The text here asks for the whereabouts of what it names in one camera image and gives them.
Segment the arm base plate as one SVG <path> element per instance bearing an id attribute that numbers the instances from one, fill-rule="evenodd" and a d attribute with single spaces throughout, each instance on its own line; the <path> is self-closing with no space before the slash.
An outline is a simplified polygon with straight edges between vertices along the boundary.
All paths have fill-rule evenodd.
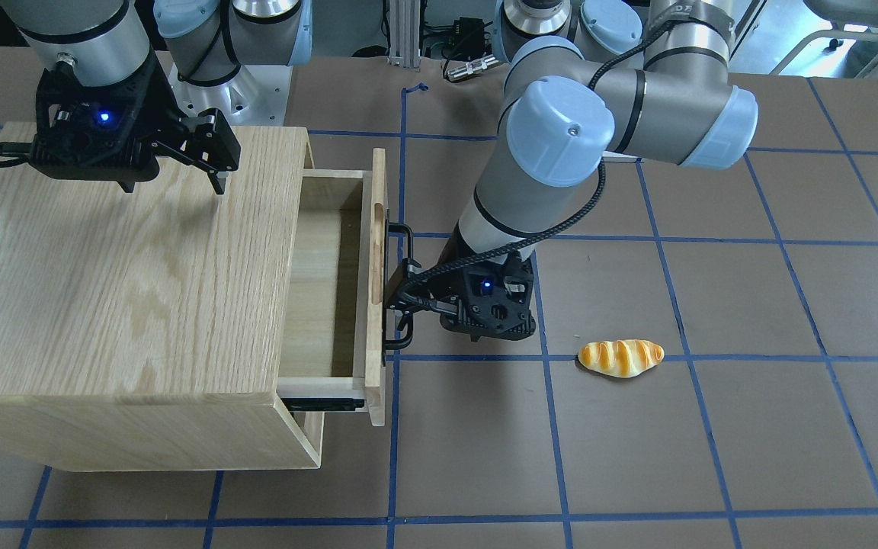
<path id="1" fill-rule="evenodd" d="M 168 82 L 178 107 L 188 116 L 217 108 L 235 126 L 282 126 L 290 97 L 292 66 L 242 66 L 229 82 L 213 87 L 178 80 L 171 67 Z"/>

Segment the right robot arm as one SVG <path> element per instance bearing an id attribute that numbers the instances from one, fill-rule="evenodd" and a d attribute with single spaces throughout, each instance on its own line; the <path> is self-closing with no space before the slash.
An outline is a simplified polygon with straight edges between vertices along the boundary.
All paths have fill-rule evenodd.
<path id="1" fill-rule="evenodd" d="M 206 173 L 223 194 L 240 166 L 233 131 L 257 114 L 250 66 L 312 56 L 310 1 L 156 1 L 167 76 L 131 1 L 4 1 L 44 65 L 30 143 L 0 143 L 2 166 L 56 180 L 111 181 L 125 192 L 159 174 L 160 157 Z"/>

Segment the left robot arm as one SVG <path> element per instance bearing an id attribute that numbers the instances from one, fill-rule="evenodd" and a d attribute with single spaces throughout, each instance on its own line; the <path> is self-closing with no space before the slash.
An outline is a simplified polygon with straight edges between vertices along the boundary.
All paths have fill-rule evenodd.
<path id="1" fill-rule="evenodd" d="M 492 49 L 508 63 L 497 143 L 428 270 L 405 259 L 386 286 L 401 339 L 412 317 L 449 331 L 517 341 L 530 312 L 540 241 L 595 208 L 606 152 L 726 169 L 745 154 L 758 103 L 729 84 L 729 1 L 652 1 L 642 21 L 623 1 L 501 1 Z"/>

